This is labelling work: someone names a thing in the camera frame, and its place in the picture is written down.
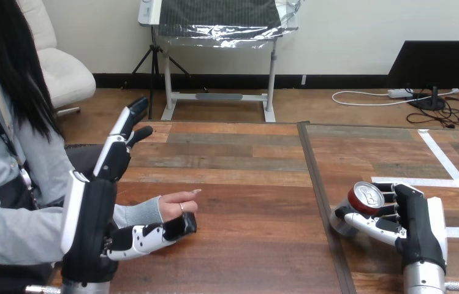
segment white cable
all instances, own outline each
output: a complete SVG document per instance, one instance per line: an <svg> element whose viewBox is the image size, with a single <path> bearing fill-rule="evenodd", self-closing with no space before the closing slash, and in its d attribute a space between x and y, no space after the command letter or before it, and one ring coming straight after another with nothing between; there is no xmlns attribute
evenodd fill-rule
<svg viewBox="0 0 459 294"><path fill-rule="evenodd" d="M357 91L341 91L341 92L334 93L334 95L332 95L332 100L334 100L334 102L337 102L337 103L343 104L343 105L352 105L352 106L389 106L389 105L403 104L403 103L408 103L408 102L412 102L412 101L419 101L419 100L431 98L431 96L428 96L428 97L423 97L423 98L418 98L418 99L398 101L398 102L392 102L392 103L384 103L384 104L357 104L357 103L340 102L340 101L337 101L334 98L337 94L342 94L342 93L364 94L364 95L371 95L371 96L388 96L388 94L373 94L373 93L357 92ZM451 94L455 94L455 93L457 93L457 91L453 90L453 91L448 92L448 93L439 94L439 96L451 95Z"/></svg>

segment black monitor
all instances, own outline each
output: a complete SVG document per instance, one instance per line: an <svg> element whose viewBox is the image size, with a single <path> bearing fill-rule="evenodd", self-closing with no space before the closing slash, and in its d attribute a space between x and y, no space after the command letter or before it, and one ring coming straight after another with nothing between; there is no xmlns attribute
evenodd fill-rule
<svg viewBox="0 0 459 294"><path fill-rule="evenodd" d="M430 89L429 94L414 94L410 102L424 110L441 110L444 99L438 89L459 89L459 41L405 41L388 74L387 88Z"/></svg>

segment white chair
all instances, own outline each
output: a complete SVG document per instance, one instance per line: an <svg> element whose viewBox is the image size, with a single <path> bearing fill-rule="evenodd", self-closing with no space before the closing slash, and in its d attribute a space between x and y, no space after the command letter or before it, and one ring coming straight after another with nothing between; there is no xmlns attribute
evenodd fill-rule
<svg viewBox="0 0 459 294"><path fill-rule="evenodd" d="M96 91L92 73L76 58L56 49L56 34L42 0L17 0L38 51L45 83L54 108L85 100ZM59 110L58 116L79 112L79 107Z"/></svg>

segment white robotic hand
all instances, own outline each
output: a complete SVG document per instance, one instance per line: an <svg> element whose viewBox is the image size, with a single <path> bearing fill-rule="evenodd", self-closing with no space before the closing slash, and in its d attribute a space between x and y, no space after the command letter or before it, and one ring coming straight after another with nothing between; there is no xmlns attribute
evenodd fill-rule
<svg viewBox="0 0 459 294"><path fill-rule="evenodd" d="M197 223L192 213L184 213L164 224L130 226L110 235L106 253L111 260L132 259L172 245L196 231Z"/></svg>
<svg viewBox="0 0 459 294"><path fill-rule="evenodd" d="M343 236L363 232L395 246L403 257L405 293L459 291L459 282L445 279L447 236L440 198L425 199L405 183L359 182L332 211L330 223Z"/></svg>

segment wall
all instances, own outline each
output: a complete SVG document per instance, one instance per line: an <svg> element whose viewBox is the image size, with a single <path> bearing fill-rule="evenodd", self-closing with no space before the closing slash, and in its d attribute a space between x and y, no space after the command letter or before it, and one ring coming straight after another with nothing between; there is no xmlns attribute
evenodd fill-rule
<svg viewBox="0 0 459 294"><path fill-rule="evenodd" d="M132 72L148 49L149 29L137 23L139 2L44 0L58 47L94 73ZM299 31L278 44L277 73L387 74L410 39L459 40L459 0L305 0ZM175 47L170 53L192 74L267 74L269 50ZM139 71L149 69L147 61Z"/></svg>

